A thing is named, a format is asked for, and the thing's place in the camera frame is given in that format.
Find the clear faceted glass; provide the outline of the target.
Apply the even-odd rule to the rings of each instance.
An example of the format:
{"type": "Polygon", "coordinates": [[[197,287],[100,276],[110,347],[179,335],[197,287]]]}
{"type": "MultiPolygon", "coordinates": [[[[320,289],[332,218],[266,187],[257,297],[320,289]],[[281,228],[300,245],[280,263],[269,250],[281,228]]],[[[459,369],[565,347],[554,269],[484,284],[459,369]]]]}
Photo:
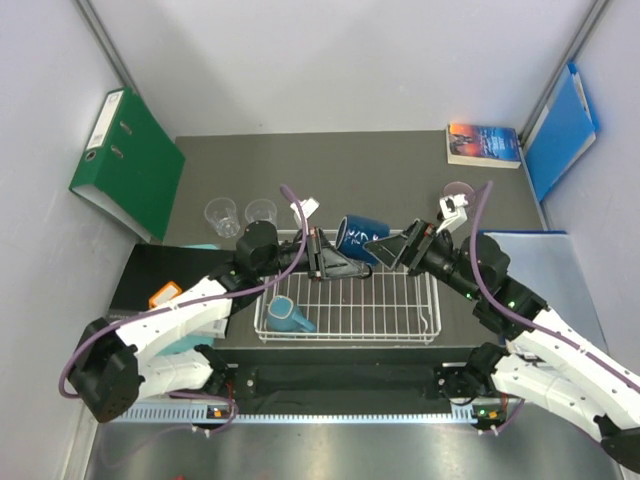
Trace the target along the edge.
{"type": "Polygon", "coordinates": [[[204,216],[215,232],[223,238],[235,237],[240,230],[237,207],[230,198],[210,200],[205,206],[204,216]]]}
{"type": "Polygon", "coordinates": [[[269,199],[253,200],[246,206],[244,211],[248,223],[266,221],[274,226],[277,225],[277,213],[277,206],[269,199]]]}

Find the pink mug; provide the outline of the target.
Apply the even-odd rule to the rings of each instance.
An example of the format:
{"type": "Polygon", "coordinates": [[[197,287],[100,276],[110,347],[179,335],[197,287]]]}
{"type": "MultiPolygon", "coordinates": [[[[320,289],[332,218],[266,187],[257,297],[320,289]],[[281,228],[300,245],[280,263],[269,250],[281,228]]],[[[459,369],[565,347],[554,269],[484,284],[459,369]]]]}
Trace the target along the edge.
{"type": "Polygon", "coordinates": [[[448,183],[442,190],[443,197],[463,195],[467,205],[470,206],[474,200],[474,189],[467,183],[462,181],[453,181],[448,183]]]}

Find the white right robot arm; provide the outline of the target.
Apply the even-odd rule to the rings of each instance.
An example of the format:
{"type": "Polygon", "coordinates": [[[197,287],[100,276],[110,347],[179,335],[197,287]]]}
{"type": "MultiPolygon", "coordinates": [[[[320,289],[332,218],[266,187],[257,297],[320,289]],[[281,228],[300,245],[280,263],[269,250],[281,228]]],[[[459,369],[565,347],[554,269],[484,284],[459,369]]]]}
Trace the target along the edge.
{"type": "Polygon", "coordinates": [[[485,343],[464,369],[469,388],[533,403],[582,430],[628,470],[639,470],[639,377],[572,329],[549,303],[508,273],[509,256],[474,231],[460,247],[417,220],[365,249],[390,269],[429,274],[473,302],[473,314],[507,341],[485,343]]]}

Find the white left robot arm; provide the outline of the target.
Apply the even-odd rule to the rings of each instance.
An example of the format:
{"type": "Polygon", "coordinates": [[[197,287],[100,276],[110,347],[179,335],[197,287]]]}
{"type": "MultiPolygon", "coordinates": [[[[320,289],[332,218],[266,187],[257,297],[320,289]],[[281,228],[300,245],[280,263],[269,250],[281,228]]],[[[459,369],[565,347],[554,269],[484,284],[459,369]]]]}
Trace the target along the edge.
{"type": "Polygon", "coordinates": [[[119,321],[89,323],[62,380],[100,423],[118,418],[143,398],[183,390],[216,396],[228,374],[211,347],[197,345],[172,355],[164,349],[208,324],[229,320],[298,272],[324,281],[365,279],[372,269],[340,253],[320,228],[302,228],[282,242],[273,224],[255,221],[234,251],[223,252],[220,263],[178,296],[119,321]]]}

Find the dark blue mug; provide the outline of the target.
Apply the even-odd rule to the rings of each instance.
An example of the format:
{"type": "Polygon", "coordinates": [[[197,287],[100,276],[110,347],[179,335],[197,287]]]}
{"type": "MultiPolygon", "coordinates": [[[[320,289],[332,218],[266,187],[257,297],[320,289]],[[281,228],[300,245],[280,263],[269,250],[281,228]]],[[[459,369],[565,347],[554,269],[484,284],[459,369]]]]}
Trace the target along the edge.
{"type": "Polygon", "coordinates": [[[348,214],[339,224],[335,246],[345,257],[362,262],[373,269],[378,260],[365,250],[364,245],[369,241],[386,238],[390,232],[390,226],[384,222],[348,214]]]}

